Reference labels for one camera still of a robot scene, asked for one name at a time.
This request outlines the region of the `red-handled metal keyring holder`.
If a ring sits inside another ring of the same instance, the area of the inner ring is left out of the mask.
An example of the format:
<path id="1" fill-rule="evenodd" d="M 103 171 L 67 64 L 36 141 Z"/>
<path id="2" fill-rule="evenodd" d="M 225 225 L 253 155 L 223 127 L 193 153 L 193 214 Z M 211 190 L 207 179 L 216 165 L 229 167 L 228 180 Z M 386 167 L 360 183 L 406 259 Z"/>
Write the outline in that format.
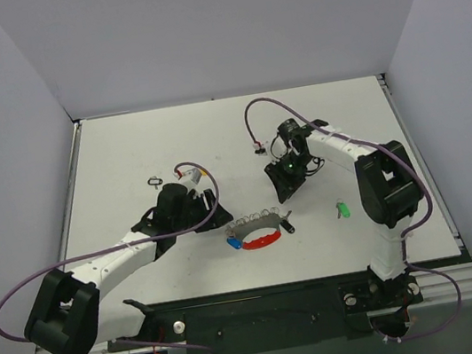
<path id="1" fill-rule="evenodd" d="M 277 207 L 262 209 L 260 212 L 241 217 L 225 228 L 225 238 L 237 238 L 245 251 L 259 250 L 278 241 L 283 233 L 281 220 L 289 221 L 292 211 L 282 213 Z"/>

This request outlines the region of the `key with green tag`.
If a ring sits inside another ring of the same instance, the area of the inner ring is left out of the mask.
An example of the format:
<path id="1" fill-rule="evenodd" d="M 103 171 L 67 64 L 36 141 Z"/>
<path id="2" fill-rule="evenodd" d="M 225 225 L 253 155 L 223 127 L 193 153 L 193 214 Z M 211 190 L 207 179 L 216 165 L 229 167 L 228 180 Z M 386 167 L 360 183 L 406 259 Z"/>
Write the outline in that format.
<path id="1" fill-rule="evenodd" d="M 348 205 L 344 201 L 337 201 L 336 204 L 337 217 L 339 219 L 350 217 L 350 210 Z"/>

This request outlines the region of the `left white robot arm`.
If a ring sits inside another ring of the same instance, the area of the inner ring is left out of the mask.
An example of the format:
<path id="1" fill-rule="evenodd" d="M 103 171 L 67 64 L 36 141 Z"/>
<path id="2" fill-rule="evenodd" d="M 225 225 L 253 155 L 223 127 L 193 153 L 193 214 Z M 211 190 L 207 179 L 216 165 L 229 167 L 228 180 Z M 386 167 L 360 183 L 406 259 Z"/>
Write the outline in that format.
<path id="1" fill-rule="evenodd" d="M 178 237 L 232 221 L 219 201 L 217 184 L 203 192 L 190 179 L 163 186 L 156 205 L 115 246 L 68 260 L 70 270 L 57 264 L 43 274 L 25 338 L 51 354 L 89 354 L 98 343 L 124 337 L 139 346 L 152 343 L 157 323 L 136 303 L 103 312 L 101 302 L 136 271 L 165 255 Z"/>

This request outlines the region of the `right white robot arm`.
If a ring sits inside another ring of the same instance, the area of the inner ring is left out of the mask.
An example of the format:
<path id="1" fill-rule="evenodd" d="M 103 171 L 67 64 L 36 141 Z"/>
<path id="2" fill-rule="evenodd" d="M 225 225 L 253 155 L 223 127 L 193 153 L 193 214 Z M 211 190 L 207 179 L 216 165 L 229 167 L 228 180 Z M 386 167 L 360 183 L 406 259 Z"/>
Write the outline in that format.
<path id="1" fill-rule="evenodd" d="M 401 233 L 410 226 L 424 196 L 421 183 L 400 142 L 392 140 L 377 148 L 342 133 L 325 133 L 325 127 L 320 120 L 300 126 L 288 119 L 279 125 L 271 142 L 255 143 L 255 153 L 269 157 L 264 172 L 281 204 L 316 172 L 309 168 L 315 161 L 331 162 L 352 172 L 362 209 L 375 229 L 369 266 L 376 278 L 368 283 L 367 293 L 374 303 L 388 305 L 400 293 L 396 279 L 407 268 Z"/>

